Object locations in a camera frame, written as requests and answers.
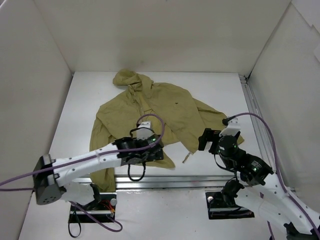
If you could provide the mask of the metal zipper pull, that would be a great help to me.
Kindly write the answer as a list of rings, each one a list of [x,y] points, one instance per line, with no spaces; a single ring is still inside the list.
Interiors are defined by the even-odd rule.
[[[190,155],[192,155],[191,152],[189,152],[189,153],[185,156],[184,160],[182,161],[183,164],[188,160],[188,158],[190,157]]]

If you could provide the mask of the olive yellow hooded jacket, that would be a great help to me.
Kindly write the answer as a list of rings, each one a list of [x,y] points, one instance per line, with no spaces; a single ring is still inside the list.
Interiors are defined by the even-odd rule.
[[[153,130],[162,135],[164,159],[147,163],[148,176],[220,175],[213,157],[198,151],[198,138],[205,128],[222,130],[223,112],[192,96],[171,82],[122,69],[116,73],[98,73],[98,108],[90,136],[89,149],[97,150],[114,140],[127,137],[139,117],[151,121]],[[185,156],[192,155],[185,163]]]

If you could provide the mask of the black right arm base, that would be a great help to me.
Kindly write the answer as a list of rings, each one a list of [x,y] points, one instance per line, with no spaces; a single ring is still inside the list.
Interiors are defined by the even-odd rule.
[[[255,217],[252,211],[237,205],[234,200],[227,203],[220,191],[206,191],[205,198],[209,220],[239,220]]]

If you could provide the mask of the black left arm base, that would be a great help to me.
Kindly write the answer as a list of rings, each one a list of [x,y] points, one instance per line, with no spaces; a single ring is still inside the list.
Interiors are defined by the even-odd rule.
[[[92,217],[101,223],[111,223],[116,217],[116,206],[111,205],[111,200],[117,199],[116,192],[103,192],[100,194],[101,202],[94,208],[89,209],[82,206]],[[75,206],[70,206],[70,212],[68,217],[68,223],[95,223],[90,217],[88,217],[84,212],[76,208]]]

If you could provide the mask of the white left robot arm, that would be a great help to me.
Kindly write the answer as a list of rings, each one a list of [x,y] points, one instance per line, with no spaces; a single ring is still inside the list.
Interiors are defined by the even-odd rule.
[[[35,168],[33,187],[36,203],[48,205],[64,200],[96,209],[101,201],[98,187],[93,183],[79,183],[77,178],[104,169],[142,164],[164,157],[163,143],[157,134],[146,139],[124,137],[91,152],[52,159],[40,157]]]

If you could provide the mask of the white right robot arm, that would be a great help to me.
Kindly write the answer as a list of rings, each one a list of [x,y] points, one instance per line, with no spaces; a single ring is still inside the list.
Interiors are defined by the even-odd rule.
[[[320,214],[303,203],[292,191],[282,186],[280,178],[260,157],[238,146],[238,137],[222,135],[219,130],[206,128],[198,138],[198,149],[219,156],[220,169],[234,174],[221,191],[227,206],[236,204],[264,218],[284,233],[288,240],[318,240]]]

